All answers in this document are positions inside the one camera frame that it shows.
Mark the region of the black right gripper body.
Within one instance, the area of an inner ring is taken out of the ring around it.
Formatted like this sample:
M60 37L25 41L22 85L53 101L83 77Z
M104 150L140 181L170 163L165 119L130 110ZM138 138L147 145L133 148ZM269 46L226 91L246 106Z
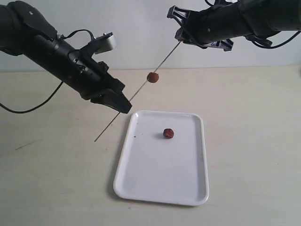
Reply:
M167 18L174 19L187 34L187 40L206 48L231 51L235 37L249 35L249 25L243 18L239 3L215 2L201 11L172 6Z

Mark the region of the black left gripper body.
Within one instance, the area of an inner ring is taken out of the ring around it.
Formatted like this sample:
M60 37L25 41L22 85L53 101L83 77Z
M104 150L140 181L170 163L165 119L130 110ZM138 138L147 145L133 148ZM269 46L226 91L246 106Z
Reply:
M84 100L124 101L123 84L104 63L76 50L64 40L36 35L23 45L23 54L77 91Z

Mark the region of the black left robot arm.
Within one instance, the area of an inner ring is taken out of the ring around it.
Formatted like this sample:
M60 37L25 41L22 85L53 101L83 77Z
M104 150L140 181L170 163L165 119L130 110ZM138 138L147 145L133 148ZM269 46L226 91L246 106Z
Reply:
M0 7L0 50L11 56L24 55L47 70L75 91L84 100L128 113L132 107L124 96L125 85L113 78L108 65L96 62L92 56L113 50L116 41L113 33L95 37L74 48L67 36L57 30L33 6L24 1L12 1Z

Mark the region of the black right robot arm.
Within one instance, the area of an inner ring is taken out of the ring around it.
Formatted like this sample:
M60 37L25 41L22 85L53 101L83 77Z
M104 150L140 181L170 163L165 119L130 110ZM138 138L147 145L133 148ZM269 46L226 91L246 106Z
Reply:
M301 33L300 0L216 0L201 11L172 6L167 18L180 26L175 39L202 49L231 51L245 37L263 49L279 48Z

